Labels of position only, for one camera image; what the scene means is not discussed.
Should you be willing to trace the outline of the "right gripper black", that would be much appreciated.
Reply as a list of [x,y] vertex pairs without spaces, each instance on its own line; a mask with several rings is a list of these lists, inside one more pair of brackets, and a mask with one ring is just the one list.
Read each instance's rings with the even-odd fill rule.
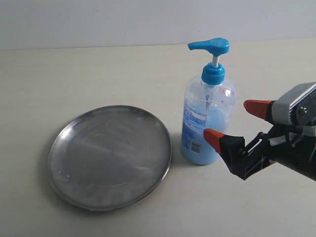
[[[249,114],[274,123],[274,102],[248,99],[244,101],[243,107]],[[203,137],[222,158],[229,171],[242,180],[274,163],[312,180],[316,179],[315,126],[276,124],[267,133],[258,133],[246,146],[243,137],[226,135],[211,128],[203,131]]]

